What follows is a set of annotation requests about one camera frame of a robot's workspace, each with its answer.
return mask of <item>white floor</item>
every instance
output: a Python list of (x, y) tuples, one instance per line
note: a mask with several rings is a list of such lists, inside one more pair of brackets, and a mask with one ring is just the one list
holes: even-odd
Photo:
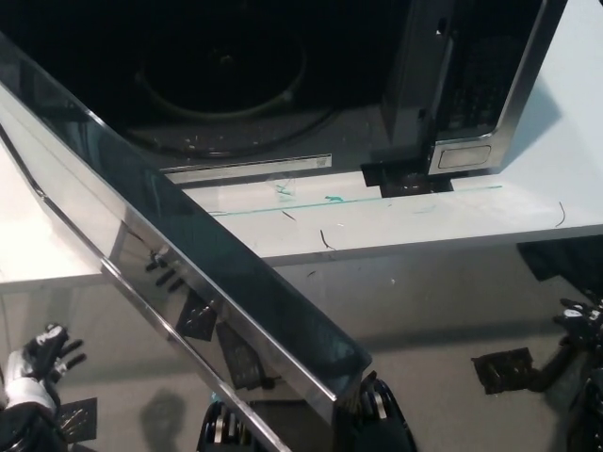
[[(570, 381), (548, 395), (485, 395), (471, 362), (529, 347), (542, 364), (562, 335), (550, 321), (558, 298), (579, 299), (561, 280), (536, 282), (514, 247), (413, 250), (279, 271), (371, 352), (421, 451), (564, 450)], [(89, 361), (60, 383), (65, 402), (98, 397), (99, 438), (86, 445), (195, 450), (210, 392), (112, 286), (54, 282), (5, 295), (3, 306), (2, 361), (50, 320), (86, 340)]]

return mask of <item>white glove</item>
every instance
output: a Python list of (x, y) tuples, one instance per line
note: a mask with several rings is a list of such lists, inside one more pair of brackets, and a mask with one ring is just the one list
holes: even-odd
[(79, 354), (68, 362), (63, 359), (83, 345), (83, 341), (69, 341), (69, 333), (60, 325), (48, 325), (46, 331), (29, 341), (23, 348), (8, 356), (5, 375), (7, 408), (35, 402), (56, 414), (60, 407), (55, 384), (68, 370), (86, 360)]

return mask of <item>sticker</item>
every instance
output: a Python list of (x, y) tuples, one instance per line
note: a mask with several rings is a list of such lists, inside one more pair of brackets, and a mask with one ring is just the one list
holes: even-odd
[(164, 174), (175, 184), (191, 184), (218, 179), (249, 177), (275, 172), (291, 172), (304, 170), (319, 170), (330, 168), (332, 155), (314, 155), (312, 157), (287, 158), (248, 164), (225, 165), (212, 168), (166, 169)]

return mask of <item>white table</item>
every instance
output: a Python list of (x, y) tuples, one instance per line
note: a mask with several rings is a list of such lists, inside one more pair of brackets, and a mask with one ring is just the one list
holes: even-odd
[[(454, 181), (454, 192), (382, 199), (355, 172), (188, 195), (274, 263), (425, 242), (603, 232), (601, 42), (600, 3), (569, 0), (517, 130), (514, 158), (500, 174)], [(0, 283), (99, 273), (71, 233), (51, 224), (1, 148), (0, 180)]]

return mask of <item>microwave door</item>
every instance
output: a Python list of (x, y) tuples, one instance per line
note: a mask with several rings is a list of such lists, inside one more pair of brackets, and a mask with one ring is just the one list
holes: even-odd
[(41, 205), (268, 450), (346, 450), (369, 356), (1, 34), (0, 58), (0, 137)]

